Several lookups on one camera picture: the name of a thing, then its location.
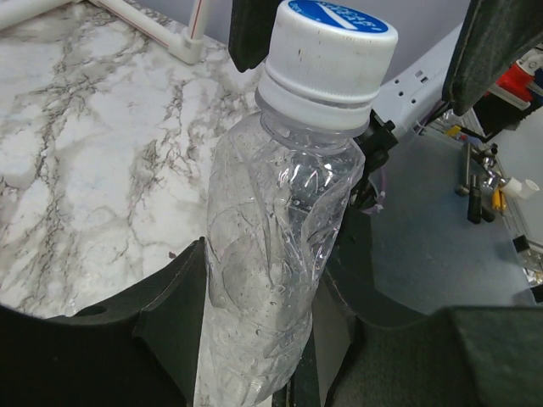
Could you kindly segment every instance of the bottle neck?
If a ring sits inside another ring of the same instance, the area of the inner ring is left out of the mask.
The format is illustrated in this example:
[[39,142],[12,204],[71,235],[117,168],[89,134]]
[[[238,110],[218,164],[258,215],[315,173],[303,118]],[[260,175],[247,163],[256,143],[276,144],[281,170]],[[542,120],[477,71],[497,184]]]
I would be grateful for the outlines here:
[[304,150],[308,153],[329,155],[341,153],[352,147],[350,140],[362,134],[367,125],[360,129],[330,131],[311,127],[282,114],[270,106],[259,94],[255,94],[256,104],[262,114],[260,124],[275,141],[285,147]]

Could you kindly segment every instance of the gray wall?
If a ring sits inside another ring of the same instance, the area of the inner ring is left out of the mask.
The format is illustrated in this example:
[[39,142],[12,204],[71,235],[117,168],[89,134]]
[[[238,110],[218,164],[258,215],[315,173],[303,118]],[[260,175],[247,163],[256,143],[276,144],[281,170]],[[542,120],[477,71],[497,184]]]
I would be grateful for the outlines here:
[[[139,0],[172,19],[188,23],[193,0]],[[207,35],[227,43],[232,0],[213,0]],[[398,30],[400,41],[387,74],[389,78],[424,55],[460,24],[469,0],[333,0],[380,17]]]

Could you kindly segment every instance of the blue label on cap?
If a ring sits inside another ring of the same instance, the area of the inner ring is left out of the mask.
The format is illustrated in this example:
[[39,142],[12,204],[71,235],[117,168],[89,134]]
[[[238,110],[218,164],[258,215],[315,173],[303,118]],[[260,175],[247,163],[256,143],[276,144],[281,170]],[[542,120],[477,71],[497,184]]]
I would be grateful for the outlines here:
[[302,14],[309,19],[345,30],[374,32],[376,34],[389,30],[389,27],[383,21],[337,4],[311,0],[292,0],[288,5],[296,13]]

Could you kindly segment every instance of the marble surface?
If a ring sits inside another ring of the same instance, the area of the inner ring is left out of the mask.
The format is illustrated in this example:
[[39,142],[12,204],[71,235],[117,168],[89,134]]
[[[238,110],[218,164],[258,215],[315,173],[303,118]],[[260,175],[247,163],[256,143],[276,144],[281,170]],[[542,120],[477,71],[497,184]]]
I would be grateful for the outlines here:
[[0,32],[0,302],[73,315],[204,235],[213,147],[258,77],[212,40],[185,65],[86,2]]

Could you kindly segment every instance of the red object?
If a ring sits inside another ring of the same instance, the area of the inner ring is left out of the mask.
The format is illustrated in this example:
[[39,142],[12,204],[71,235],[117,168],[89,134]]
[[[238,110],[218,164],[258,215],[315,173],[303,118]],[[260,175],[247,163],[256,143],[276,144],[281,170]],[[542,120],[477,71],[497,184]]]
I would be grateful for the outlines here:
[[526,86],[534,80],[534,77],[524,72],[517,63],[513,64],[509,70],[501,76],[496,85],[512,93],[517,98],[525,102],[531,102],[534,98]]

